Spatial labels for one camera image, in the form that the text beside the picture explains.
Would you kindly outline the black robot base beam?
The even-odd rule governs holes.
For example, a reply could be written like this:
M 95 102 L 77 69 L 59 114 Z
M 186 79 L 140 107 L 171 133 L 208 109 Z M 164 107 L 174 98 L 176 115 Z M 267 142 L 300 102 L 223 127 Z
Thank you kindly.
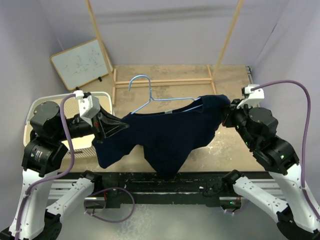
M 98 190 L 106 194 L 86 198 L 106 208 L 122 204 L 205 205 L 238 208 L 242 197 L 223 184 L 226 172 L 181 172 L 164 179 L 153 172 L 102 172 Z

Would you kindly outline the light blue wire hanger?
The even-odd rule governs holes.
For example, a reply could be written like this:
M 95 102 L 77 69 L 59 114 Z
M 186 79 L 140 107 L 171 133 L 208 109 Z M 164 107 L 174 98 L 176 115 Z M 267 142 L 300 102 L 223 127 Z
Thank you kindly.
M 133 82 L 134 82 L 136 79 L 139 79 L 139 78 L 145 78 L 145 79 L 147 79 L 147 82 L 148 82 L 148 101 L 147 101 L 145 104 L 143 104 L 142 106 L 140 106 L 139 108 L 137 108 L 136 110 L 132 111 L 132 112 L 130 113 L 131 115 L 135 114 L 136 112 L 140 111 L 142 108 L 146 107 L 148 104 L 151 103 L 151 101 L 154 101 L 154 102 L 182 101 L 182 100 L 197 101 L 198 99 L 200 99 L 200 97 L 198 97 L 198 98 L 192 98 L 192 97 L 176 97 L 176 98 L 162 98 L 162 99 L 154 98 L 154 97 L 153 97 L 153 92 L 152 92 L 151 79 L 150 79 L 147 75 L 143 75 L 143 74 L 136 75 L 136 76 L 134 76 L 134 77 L 129 81 L 129 84 L 128 84 L 128 90 L 129 90 L 129 91 L 130 91 L 131 88 L 132 88 Z

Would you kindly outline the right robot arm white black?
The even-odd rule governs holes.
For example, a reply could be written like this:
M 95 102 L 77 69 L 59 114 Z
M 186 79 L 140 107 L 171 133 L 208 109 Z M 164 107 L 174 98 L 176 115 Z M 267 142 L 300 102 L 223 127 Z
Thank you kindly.
M 241 107 L 240 102 L 235 99 L 222 109 L 222 125 L 235 128 L 256 161 L 278 184 L 284 199 L 263 190 L 237 170 L 222 178 L 223 192 L 242 196 L 259 207 L 288 240 L 318 240 L 320 207 L 307 190 L 296 151 L 276 135 L 278 120 L 269 109 Z

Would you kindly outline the navy blue t shirt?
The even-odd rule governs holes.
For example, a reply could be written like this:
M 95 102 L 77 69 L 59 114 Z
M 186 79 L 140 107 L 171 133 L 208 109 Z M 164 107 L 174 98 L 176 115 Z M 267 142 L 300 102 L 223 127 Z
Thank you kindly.
M 227 96 L 204 95 L 172 112 L 129 113 L 122 122 L 128 128 L 92 141 L 98 164 L 106 169 L 143 146 L 144 159 L 164 178 L 173 177 L 192 150 L 207 146 L 222 123 L 222 110 L 230 105 Z

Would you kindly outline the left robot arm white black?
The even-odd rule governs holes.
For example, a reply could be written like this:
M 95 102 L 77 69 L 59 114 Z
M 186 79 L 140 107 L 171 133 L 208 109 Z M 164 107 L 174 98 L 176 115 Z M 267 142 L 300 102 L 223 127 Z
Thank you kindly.
M 22 189 L 12 224 L 2 230 L 3 240 L 55 240 L 64 220 L 88 196 L 103 191 L 102 176 L 85 171 L 58 200 L 48 204 L 54 180 L 64 177 L 59 172 L 67 153 L 74 154 L 74 138 L 94 135 L 103 140 L 124 130 L 128 125 L 101 108 L 99 103 L 85 107 L 80 101 L 80 114 L 66 118 L 64 104 L 46 101 L 38 105 L 30 120 L 32 138 L 24 148 Z

